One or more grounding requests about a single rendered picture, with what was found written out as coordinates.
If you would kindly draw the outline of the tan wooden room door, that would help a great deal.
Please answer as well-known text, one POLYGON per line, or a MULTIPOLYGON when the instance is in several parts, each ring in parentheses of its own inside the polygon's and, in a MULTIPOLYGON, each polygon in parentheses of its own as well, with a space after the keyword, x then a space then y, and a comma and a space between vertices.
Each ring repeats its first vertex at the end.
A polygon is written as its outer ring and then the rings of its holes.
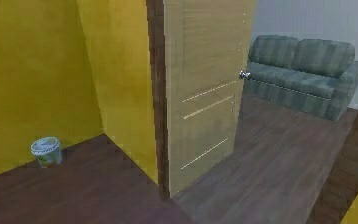
POLYGON ((234 150, 257 0, 164 0, 169 195, 234 150))

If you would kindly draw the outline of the grey-green striped sofa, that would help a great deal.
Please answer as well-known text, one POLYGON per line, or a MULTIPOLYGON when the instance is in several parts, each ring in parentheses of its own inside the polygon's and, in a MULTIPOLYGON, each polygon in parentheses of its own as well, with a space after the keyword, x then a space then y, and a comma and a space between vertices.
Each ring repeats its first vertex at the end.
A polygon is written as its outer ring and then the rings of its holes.
POLYGON ((336 121, 358 86, 351 43, 259 35, 252 43, 244 91, 278 105, 336 121))

